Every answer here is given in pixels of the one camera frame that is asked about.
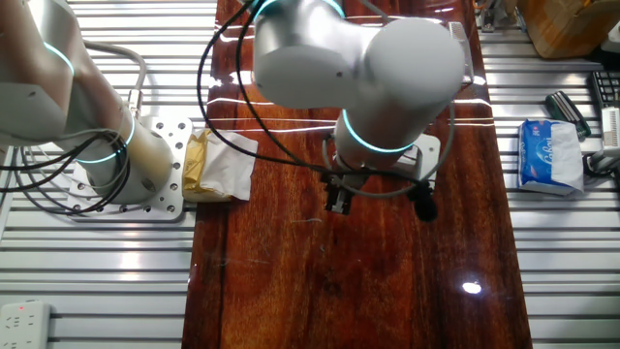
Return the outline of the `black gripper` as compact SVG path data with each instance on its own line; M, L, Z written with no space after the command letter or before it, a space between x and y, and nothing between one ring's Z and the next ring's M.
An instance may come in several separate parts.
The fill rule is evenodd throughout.
M331 212L339 211L341 214L349 214L352 199L355 195L344 189L353 188L355 190L360 190L367 180L367 174L321 173L321 183L325 186L325 191L327 192L325 209Z

